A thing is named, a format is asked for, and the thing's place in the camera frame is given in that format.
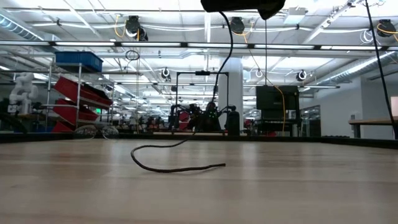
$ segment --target table surface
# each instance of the table surface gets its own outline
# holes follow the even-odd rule
[[[394,121],[398,123],[398,116],[394,117]],[[391,124],[390,118],[379,118],[379,119],[361,119],[361,120],[350,120],[349,124]]]
[[[0,145],[0,223],[398,223],[398,151],[319,143],[175,141]]]

